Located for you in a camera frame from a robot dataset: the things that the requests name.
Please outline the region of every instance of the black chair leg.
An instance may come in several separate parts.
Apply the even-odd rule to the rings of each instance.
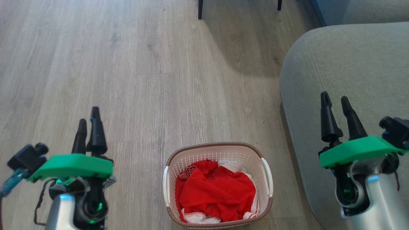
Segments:
[[[281,10],[282,3],[283,3],[283,0],[279,0],[277,10]]]
[[[199,20],[202,19],[203,0],[199,0]]]

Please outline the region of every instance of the cable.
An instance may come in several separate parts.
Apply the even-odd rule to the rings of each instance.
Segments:
[[[389,157],[386,157],[386,159],[388,159],[389,164],[390,164],[390,165],[391,165],[391,167],[393,168],[393,174],[395,174],[395,179],[396,179],[396,189],[397,189],[397,190],[398,190],[398,192],[399,192],[399,190],[400,190],[400,184],[399,184],[399,177],[398,177],[398,173],[396,172],[396,168],[394,167],[394,165],[393,165],[393,163],[392,163],[391,159],[390,159]]]
[[[45,223],[41,223],[41,222],[38,222],[38,221],[37,221],[37,210],[41,207],[41,203],[43,202],[43,197],[44,197],[44,193],[45,193],[45,188],[47,187],[47,184],[48,184],[49,182],[51,182],[51,181],[56,181],[56,179],[49,179],[49,180],[47,180],[47,181],[44,183],[43,189],[41,190],[41,193],[40,193],[40,197],[38,198],[38,203],[37,203],[36,209],[34,210],[34,223],[35,223],[36,225],[45,226]]]

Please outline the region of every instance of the laundry basket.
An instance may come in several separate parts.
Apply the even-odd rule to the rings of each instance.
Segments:
[[[256,217],[209,224],[185,223],[179,219],[175,201],[176,178],[187,166],[206,159],[217,161],[219,165],[228,161],[236,161],[248,171],[253,177],[258,194],[260,212]],[[184,227],[229,228],[257,221],[268,213],[273,202],[273,179],[266,160],[254,146],[245,143],[203,144],[178,150],[170,156],[163,172],[163,197],[169,216]]]

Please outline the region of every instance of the gray sofa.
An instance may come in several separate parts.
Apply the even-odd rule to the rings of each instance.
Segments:
[[[328,91],[342,141],[347,96],[369,135],[384,116],[409,119],[409,22],[339,25],[304,34],[286,56],[280,93],[308,203],[329,230],[345,229],[333,175],[320,167],[320,93]],[[409,156],[400,157],[400,195],[409,209]]]

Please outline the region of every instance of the wooden floor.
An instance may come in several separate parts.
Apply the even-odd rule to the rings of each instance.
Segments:
[[[27,143],[69,153],[98,105],[119,181],[109,229],[182,229],[168,216],[162,171],[177,149],[256,146],[274,178],[266,218],[238,230],[320,229],[306,204],[280,109],[285,54],[320,24],[309,0],[0,0],[0,179]],[[5,230],[33,224],[42,184],[3,203]],[[51,201],[40,209],[46,221]]]

